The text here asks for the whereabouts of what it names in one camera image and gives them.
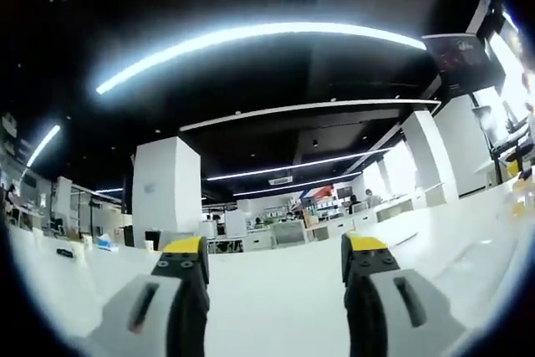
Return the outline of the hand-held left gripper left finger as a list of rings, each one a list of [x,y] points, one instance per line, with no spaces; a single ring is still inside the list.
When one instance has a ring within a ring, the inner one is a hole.
[[[140,274],[103,307],[87,336],[92,356],[203,356],[210,299],[207,240],[175,240],[149,274]]]

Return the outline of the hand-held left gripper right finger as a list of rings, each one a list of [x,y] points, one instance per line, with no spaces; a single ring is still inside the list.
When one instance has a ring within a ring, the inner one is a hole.
[[[448,298],[375,237],[341,236],[351,356],[442,356],[465,328]]]

